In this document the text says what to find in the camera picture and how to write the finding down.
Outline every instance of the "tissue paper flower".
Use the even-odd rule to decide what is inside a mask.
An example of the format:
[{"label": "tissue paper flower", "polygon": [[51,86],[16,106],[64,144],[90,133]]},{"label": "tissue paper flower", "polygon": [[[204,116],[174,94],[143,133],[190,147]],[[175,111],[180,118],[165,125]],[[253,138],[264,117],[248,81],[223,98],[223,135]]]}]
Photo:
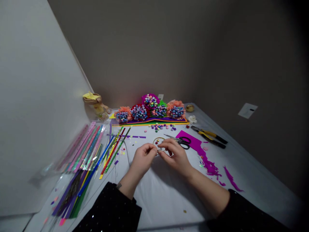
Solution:
[{"label": "tissue paper flower", "polygon": [[145,104],[148,109],[154,109],[159,103],[159,98],[154,94],[142,96],[142,104]]},{"label": "tissue paper flower", "polygon": [[191,115],[188,117],[188,121],[190,122],[190,124],[193,124],[193,123],[197,123],[197,120],[195,118],[195,115]]},{"label": "tissue paper flower", "polygon": [[153,110],[150,110],[150,116],[155,118],[163,118],[166,116],[167,105],[164,101],[160,101]]},{"label": "tissue paper flower", "polygon": [[150,117],[149,110],[143,104],[133,106],[130,112],[135,120],[144,121]]},{"label": "tissue paper flower", "polygon": [[130,107],[121,106],[119,111],[114,113],[114,116],[119,123],[127,123],[133,119],[130,112]]},{"label": "tissue paper flower", "polygon": [[185,113],[186,109],[182,101],[172,100],[167,104],[167,117],[181,120],[186,117]]}]

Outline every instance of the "person's right hand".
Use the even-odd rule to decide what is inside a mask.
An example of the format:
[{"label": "person's right hand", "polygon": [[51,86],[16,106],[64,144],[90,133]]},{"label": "person's right hand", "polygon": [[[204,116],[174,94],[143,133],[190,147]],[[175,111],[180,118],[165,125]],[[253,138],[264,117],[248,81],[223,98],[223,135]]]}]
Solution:
[{"label": "person's right hand", "polygon": [[194,168],[190,164],[185,150],[176,142],[175,139],[165,139],[158,145],[158,147],[165,148],[165,150],[170,154],[167,155],[164,151],[158,151],[159,155],[165,162],[167,162],[184,177],[190,177]]}]

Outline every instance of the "pliers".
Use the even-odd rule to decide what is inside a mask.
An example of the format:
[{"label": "pliers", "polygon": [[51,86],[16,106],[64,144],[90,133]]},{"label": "pliers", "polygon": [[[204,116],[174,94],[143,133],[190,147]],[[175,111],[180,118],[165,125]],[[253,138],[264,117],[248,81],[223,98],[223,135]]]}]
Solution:
[{"label": "pliers", "polygon": [[[216,135],[215,133],[212,133],[212,132],[209,132],[209,131],[205,131],[205,130],[202,130],[198,127],[195,127],[195,126],[191,126],[191,128],[193,130],[195,130],[196,132],[198,132],[201,136],[203,136],[204,139],[206,139],[207,141],[211,142],[212,144],[218,146],[218,147],[221,147],[221,148],[226,148],[225,145],[223,145],[222,143],[224,144],[227,144],[228,142],[225,141],[223,138],[221,138],[220,136]],[[213,140],[213,138],[209,137],[209,135],[211,137],[214,137],[215,139],[219,140],[220,142],[222,143],[219,143],[217,142],[216,140]]]}]

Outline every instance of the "person's left hand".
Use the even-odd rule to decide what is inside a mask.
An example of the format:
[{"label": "person's left hand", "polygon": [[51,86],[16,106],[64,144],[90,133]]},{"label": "person's left hand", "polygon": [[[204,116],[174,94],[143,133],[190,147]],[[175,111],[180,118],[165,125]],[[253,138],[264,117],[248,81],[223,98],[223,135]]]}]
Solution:
[{"label": "person's left hand", "polygon": [[157,147],[151,143],[146,143],[136,149],[129,172],[134,172],[139,178],[142,178],[149,170],[157,152]]}]

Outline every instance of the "black sparkly sleeve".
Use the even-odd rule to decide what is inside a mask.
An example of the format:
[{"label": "black sparkly sleeve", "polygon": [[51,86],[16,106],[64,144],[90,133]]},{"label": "black sparkly sleeve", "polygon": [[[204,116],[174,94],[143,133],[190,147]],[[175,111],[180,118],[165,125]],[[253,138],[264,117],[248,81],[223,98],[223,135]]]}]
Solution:
[{"label": "black sparkly sleeve", "polygon": [[273,217],[255,207],[234,190],[217,219],[207,222],[212,232],[217,231],[290,231]]},{"label": "black sparkly sleeve", "polygon": [[93,207],[73,230],[77,231],[136,231],[142,208],[136,200],[123,195],[116,184],[108,182]]}]

